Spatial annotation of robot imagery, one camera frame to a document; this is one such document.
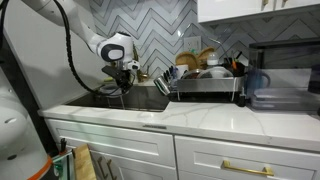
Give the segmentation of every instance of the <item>kitchen sink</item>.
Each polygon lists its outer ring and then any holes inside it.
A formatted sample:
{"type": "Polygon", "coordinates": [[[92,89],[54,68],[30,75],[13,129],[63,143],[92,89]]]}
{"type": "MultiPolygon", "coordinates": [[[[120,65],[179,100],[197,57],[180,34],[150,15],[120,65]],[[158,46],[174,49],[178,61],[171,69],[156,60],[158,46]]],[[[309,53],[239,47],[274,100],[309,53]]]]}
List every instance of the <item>kitchen sink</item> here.
{"type": "Polygon", "coordinates": [[[168,104],[169,99],[160,94],[155,86],[133,86],[129,93],[120,97],[111,98],[88,93],[66,105],[162,112],[168,104]]]}

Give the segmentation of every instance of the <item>upper cabinet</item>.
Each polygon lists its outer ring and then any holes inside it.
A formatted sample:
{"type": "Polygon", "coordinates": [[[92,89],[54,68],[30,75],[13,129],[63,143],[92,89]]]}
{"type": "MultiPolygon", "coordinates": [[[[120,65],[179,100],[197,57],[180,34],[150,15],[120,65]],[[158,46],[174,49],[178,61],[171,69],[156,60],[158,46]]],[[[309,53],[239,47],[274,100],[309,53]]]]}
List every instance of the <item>upper cabinet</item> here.
{"type": "Polygon", "coordinates": [[[320,0],[198,0],[198,22],[219,21],[319,4],[320,0]]]}

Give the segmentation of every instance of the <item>dish rack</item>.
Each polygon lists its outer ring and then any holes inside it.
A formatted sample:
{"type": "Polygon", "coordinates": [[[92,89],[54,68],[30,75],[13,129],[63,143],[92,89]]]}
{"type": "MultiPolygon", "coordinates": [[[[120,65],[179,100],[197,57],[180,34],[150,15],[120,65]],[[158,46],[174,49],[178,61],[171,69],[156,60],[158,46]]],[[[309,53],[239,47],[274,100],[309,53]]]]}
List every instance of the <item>dish rack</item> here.
{"type": "Polygon", "coordinates": [[[219,98],[228,98],[238,106],[245,106],[244,83],[245,77],[204,78],[204,79],[179,79],[171,83],[171,101],[188,101],[185,95],[191,97],[192,102],[215,102],[219,98]]]}

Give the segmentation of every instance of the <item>white countertop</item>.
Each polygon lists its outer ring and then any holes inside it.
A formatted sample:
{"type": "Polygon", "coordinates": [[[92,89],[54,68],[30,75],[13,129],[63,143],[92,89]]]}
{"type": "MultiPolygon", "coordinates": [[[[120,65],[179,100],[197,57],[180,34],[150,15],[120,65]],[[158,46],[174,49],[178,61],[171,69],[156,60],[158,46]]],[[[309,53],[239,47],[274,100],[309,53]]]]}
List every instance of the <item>white countertop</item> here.
{"type": "Polygon", "coordinates": [[[234,104],[170,102],[161,113],[59,105],[40,114],[75,122],[320,152],[319,117],[257,113],[234,104]]]}

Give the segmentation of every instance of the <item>gray herringbone tile backsplash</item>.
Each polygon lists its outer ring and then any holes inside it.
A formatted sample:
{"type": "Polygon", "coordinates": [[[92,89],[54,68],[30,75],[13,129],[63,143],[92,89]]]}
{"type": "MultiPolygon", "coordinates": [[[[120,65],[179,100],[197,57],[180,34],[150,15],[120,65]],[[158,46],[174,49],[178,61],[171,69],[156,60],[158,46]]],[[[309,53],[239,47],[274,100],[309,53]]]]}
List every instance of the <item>gray herringbone tile backsplash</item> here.
{"type": "Polygon", "coordinates": [[[197,23],[196,0],[93,0],[90,6],[99,34],[132,35],[143,69],[150,66],[153,77],[174,64],[185,37],[202,36],[202,48],[213,46],[223,56],[207,37],[217,39],[228,53],[243,51],[244,59],[251,43],[320,37],[320,10],[210,26],[197,23]]]}

